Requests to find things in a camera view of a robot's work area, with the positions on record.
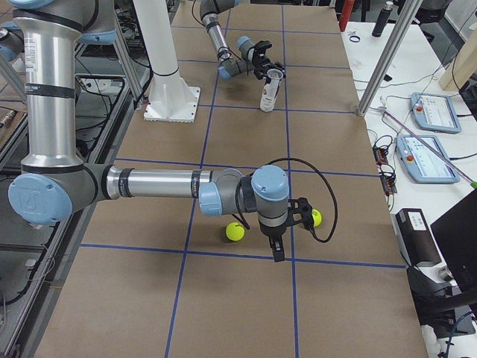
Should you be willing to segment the clear tennis ball can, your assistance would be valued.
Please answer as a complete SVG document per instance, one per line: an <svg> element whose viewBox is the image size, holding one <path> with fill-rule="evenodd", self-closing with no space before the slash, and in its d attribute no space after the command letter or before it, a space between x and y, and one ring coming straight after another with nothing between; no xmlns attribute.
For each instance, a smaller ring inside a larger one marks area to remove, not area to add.
<svg viewBox="0 0 477 358"><path fill-rule="evenodd" d="M270 83L265 82L260 101L262 111L271 112L274 109L281 81L282 79L271 79Z"/></svg>

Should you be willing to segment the yellow tennis ball with logo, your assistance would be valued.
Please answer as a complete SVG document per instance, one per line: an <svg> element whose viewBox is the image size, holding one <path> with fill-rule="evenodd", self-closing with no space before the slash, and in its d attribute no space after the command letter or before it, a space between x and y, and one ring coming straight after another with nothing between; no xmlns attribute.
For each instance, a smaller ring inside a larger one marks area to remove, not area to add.
<svg viewBox="0 0 477 358"><path fill-rule="evenodd" d="M322 223L322 215L321 212L317 209L312 210L312 218L313 218L313 227L318 227Z"/></svg>

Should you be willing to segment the yellow tennis ball plain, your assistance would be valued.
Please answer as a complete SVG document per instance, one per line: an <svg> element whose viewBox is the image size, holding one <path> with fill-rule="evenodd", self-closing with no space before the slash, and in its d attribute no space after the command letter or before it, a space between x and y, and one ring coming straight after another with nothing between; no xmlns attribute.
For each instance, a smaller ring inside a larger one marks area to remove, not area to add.
<svg viewBox="0 0 477 358"><path fill-rule="evenodd" d="M237 242L244 238L245 228L238 222L232 222L226 226L225 234L230 241Z"/></svg>

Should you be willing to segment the black water bottle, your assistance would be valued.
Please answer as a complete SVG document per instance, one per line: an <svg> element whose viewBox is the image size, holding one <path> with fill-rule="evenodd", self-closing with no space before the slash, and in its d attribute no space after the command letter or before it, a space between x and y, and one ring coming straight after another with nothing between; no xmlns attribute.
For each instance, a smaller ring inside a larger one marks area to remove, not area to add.
<svg viewBox="0 0 477 358"><path fill-rule="evenodd" d="M376 19L376 23L372 30L371 36L372 37L381 37L385 26L388 23L389 17L393 11L394 2L393 1L386 1L383 5L383 8L380 10L379 15Z"/></svg>

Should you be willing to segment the orange circuit board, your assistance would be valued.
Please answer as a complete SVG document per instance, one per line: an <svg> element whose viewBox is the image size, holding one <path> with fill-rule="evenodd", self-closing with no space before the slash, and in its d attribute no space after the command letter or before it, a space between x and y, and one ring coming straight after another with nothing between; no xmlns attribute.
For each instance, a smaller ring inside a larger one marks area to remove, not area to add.
<svg viewBox="0 0 477 358"><path fill-rule="evenodd" d="M385 148L373 147L373 155L377 165L388 164L387 153L388 150Z"/></svg>

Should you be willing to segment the black box with label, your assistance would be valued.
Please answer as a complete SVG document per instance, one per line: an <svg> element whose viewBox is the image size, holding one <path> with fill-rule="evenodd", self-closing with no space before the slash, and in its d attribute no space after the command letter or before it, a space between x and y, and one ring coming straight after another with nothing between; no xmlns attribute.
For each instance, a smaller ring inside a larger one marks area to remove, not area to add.
<svg viewBox="0 0 477 358"><path fill-rule="evenodd" d="M402 208L394 218L405 257L412 266L432 267L442 262L421 209Z"/></svg>

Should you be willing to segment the lower teach pendant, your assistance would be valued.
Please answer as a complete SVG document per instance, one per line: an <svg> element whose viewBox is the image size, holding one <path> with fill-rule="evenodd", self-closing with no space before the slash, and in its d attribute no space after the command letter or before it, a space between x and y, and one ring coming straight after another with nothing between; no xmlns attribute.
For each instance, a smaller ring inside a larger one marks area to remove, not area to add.
<svg viewBox="0 0 477 358"><path fill-rule="evenodd" d="M452 184L459 174L411 135L397 137L397 153L403 168L415 183Z"/></svg>

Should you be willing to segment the teach pendant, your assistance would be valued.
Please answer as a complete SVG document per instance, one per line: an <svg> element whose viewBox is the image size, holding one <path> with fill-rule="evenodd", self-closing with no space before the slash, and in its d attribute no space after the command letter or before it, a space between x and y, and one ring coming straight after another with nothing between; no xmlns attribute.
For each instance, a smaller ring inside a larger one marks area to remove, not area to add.
<svg viewBox="0 0 477 358"><path fill-rule="evenodd" d="M397 137L397 153L403 168L415 183L452 184L459 174L411 135Z"/></svg>
<svg viewBox="0 0 477 358"><path fill-rule="evenodd" d="M447 95L424 92L411 94L411 109L417 126L425 131L459 134L461 125Z"/></svg>

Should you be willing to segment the upper teach pendant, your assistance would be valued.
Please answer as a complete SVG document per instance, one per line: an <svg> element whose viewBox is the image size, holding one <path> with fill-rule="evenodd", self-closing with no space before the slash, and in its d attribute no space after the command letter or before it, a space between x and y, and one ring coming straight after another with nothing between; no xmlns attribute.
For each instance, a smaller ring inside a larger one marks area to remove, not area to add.
<svg viewBox="0 0 477 358"><path fill-rule="evenodd" d="M447 95L424 92L411 94L411 109L417 126L425 131L459 134L461 125Z"/></svg>

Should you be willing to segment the black monitor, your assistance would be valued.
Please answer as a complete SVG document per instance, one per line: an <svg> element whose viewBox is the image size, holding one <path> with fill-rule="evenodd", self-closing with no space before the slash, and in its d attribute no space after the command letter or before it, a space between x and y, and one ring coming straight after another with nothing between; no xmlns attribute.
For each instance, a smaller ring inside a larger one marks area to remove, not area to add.
<svg viewBox="0 0 477 358"><path fill-rule="evenodd" d="M476 289L476 190L433 222L431 229L461 290Z"/></svg>

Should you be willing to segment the thin metal rod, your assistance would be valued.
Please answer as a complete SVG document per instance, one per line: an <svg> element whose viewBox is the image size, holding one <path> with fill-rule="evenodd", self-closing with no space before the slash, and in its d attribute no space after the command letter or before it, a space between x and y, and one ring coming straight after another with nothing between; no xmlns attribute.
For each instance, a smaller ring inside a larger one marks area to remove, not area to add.
<svg viewBox="0 0 477 358"><path fill-rule="evenodd" d="M468 175L466 175L462 170L460 170L457 166L455 166L450 159L446 158L443 156L439 151L435 150L433 147L431 147L428 143L423 141L416 133L414 133L411 129L405 126L404 123L402 123L398 118L396 118L392 113L390 113L387 109L384 107L379 108L386 116L388 116L390 119L392 119L394 122L396 122L403 130L407 131L412 137L414 137L417 141L422 143L430 152L432 152L434 155L436 155L440 160L442 160L448 167L454 169L461 177L463 177L469 185L473 188L477 188L477 183L471 179Z"/></svg>

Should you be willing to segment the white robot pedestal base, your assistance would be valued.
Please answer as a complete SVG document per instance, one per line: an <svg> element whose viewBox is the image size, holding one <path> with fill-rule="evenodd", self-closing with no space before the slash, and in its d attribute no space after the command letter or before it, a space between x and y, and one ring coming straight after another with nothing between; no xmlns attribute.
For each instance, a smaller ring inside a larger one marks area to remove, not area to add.
<svg viewBox="0 0 477 358"><path fill-rule="evenodd" d="M192 123L200 88L188 86L180 75L166 2L136 0L133 4L153 73L144 118Z"/></svg>

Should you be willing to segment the aluminium frame post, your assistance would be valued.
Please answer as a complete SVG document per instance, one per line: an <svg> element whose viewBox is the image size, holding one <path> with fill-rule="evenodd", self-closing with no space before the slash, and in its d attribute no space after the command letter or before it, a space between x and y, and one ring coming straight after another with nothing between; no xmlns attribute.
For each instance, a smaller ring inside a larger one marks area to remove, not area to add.
<svg viewBox="0 0 477 358"><path fill-rule="evenodd" d="M406 1L356 109L364 117L423 0Z"/></svg>

